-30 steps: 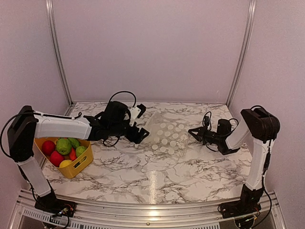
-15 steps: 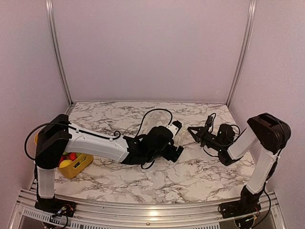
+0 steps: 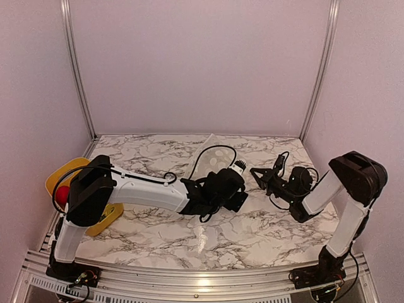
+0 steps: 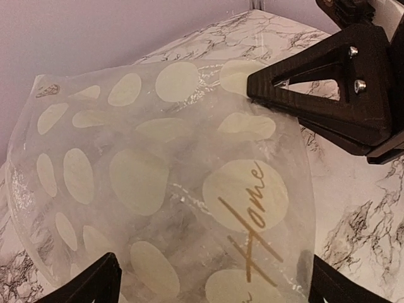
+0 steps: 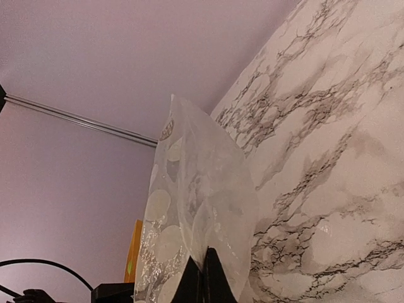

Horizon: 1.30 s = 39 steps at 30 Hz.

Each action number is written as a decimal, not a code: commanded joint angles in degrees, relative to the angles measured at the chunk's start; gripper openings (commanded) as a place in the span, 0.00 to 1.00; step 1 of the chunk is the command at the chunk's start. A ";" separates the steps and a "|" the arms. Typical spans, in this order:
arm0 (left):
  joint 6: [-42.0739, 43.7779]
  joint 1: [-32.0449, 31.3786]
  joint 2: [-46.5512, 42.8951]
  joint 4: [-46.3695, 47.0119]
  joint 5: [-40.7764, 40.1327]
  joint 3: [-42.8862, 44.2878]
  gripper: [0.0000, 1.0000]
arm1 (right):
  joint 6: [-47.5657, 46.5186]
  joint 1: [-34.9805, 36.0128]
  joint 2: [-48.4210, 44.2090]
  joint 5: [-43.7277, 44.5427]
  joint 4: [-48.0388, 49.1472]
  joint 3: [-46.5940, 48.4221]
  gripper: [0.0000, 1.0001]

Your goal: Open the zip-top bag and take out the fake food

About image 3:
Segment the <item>clear polka dot zip bag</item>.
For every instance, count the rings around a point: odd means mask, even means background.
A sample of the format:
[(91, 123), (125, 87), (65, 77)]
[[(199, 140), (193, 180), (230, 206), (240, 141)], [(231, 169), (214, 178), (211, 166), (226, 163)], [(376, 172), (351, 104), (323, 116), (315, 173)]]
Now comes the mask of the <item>clear polka dot zip bag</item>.
[(210, 172), (217, 173), (227, 168), (235, 156), (235, 151), (225, 146), (217, 136), (210, 134), (191, 156), (184, 178), (196, 180), (206, 177)]

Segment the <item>fake red pepper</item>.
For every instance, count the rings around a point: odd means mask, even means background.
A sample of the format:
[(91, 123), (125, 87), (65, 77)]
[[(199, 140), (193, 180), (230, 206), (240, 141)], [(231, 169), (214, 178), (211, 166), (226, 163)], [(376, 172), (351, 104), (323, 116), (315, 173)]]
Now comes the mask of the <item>fake red pepper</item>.
[(55, 201), (60, 207), (64, 208), (64, 206), (68, 202), (69, 191), (70, 191), (69, 186), (59, 186), (58, 187), (58, 189), (56, 191), (56, 195), (55, 195)]

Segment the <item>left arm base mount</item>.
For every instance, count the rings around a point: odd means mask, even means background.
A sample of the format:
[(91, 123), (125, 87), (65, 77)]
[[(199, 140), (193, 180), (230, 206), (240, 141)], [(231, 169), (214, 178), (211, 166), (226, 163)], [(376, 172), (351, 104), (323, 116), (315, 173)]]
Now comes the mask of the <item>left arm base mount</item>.
[(79, 284), (86, 283), (89, 287), (96, 287), (100, 278), (100, 268), (80, 263), (60, 263), (49, 264), (46, 269), (46, 275), (57, 280), (74, 283), (82, 274), (86, 277), (81, 278)]

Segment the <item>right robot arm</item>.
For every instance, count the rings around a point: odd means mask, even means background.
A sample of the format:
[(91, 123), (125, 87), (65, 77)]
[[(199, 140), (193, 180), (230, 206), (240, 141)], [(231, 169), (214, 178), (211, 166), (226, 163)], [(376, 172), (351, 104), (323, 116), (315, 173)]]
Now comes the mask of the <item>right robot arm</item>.
[(372, 207), (388, 182), (384, 166), (357, 151), (329, 161), (329, 170), (313, 183), (309, 170), (295, 167), (288, 180), (280, 177), (285, 158), (270, 169), (251, 168), (250, 173), (268, 197), (288, 203), (291, 216), (304, 223), (319, 215), (342, 191), (348, 194), (345, 209), (330, 241), (310, 269), (319, 283), (327, 282), (342, 267), (354, 241), (361, 235)]

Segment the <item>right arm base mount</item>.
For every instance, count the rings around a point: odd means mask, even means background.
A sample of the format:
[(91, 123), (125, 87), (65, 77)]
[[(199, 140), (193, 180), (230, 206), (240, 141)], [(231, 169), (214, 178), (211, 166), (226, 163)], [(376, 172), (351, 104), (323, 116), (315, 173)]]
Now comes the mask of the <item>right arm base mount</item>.
[(296, 289), (316, 287), (318, 285), (342, 281), (346, 277), (344, 267), (327, 270), (321, 269), (320, 265), (296, 268), (290, 271), (288, 278)]

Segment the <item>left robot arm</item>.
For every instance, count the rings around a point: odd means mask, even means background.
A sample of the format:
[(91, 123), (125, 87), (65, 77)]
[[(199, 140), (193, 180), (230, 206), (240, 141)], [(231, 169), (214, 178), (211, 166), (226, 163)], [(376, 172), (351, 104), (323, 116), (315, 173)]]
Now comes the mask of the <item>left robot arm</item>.
[(75, 261), (81, 239), (101, 219), (107, 205), (126, 203), (196, 215), (208, 222), (221, 208), (237, 213), (246, 193), (246, 163), (233, 158), (228, 167), (192, 180), (166, 172), (162, 178), (117, 170), (107, 155), (84, 165), (67, 165), (53, 174), (51, 197), (61, 214), (50, 246), (49, 277), (75, 284), (94, 282), (99, 269)]

